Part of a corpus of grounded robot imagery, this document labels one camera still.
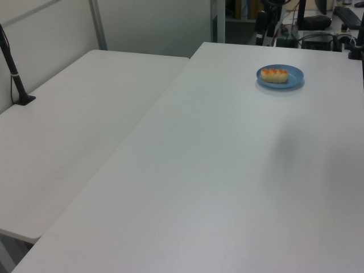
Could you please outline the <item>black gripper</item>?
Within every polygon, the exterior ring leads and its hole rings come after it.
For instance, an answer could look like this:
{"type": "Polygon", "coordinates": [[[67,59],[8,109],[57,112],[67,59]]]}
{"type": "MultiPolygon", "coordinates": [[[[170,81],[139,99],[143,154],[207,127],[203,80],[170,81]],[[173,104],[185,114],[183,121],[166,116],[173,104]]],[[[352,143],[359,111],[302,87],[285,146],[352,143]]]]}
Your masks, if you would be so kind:
{"type": "Polygon", "coordinates": [[[263,4],[264,11],[259,11],[255,24],[256,41],[257,46],[261,46],[264,41],[264,35],[266,32],[266,22],[268,11],[268,23],[267,23],[267,34],[268,38],[273,38],[275,33],[275,27],[278,23],[278,11],[277,8],[281,8],[286,4],[285,0],[260,0],[263,4]]]}

